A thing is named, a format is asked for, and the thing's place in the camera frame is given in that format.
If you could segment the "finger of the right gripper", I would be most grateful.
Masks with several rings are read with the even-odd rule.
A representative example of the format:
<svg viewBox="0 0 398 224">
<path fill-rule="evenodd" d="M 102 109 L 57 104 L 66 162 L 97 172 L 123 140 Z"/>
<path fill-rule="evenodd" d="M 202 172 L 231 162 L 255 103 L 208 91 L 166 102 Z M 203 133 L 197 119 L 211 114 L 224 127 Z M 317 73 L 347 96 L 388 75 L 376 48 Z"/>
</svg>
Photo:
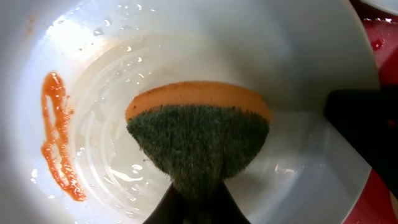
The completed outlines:
<svg viewBox="0 0 398 224">
<path fill-rule="evenodd" d="M 397 87 L 334 90 L 324 116 L 397 196 Z"/>
</svg>

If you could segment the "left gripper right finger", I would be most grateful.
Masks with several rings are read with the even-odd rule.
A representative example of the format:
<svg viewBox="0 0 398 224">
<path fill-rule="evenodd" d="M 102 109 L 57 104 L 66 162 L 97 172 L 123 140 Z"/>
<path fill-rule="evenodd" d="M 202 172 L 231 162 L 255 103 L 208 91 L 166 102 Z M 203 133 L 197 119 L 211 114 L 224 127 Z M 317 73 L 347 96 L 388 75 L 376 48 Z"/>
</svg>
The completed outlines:
<svg viewBox="0 0 398 224">
<path fill-rule="evenodd" d="M 213 224 L 250 224 L 224 182 L 220 182 L 211 199 L 211 222 Z"/>
</svg>

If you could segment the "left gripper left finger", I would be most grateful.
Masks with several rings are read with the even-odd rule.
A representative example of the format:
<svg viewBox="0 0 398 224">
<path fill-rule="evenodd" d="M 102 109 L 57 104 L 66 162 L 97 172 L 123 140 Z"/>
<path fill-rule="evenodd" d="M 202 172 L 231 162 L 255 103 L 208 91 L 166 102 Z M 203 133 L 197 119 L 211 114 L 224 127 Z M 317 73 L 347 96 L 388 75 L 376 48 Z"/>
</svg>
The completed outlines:
<svg viewBox="0 0 398 224">
<path fill-rule="evenodd" d="M 185 201 L 171 184 L 158 206 L 143 224 L 183 224 L 185 212 Z"/>
</svg>

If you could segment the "orange green scrub sponge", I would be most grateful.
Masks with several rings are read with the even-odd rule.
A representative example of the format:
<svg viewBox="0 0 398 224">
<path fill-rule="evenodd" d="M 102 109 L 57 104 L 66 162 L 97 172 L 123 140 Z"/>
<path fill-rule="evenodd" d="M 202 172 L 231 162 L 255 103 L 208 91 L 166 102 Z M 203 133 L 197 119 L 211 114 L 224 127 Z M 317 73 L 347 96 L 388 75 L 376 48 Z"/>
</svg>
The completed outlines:
<svg viewBox="0 0 398 224">
<path fill-rule="evenodd" d="M 125 111 L 127 130 L 190 203 L 244 170 L 269 133 L 271 111 L 255 91 L 221 82 L 178 82 L 147 90 Z"/>
</svg>

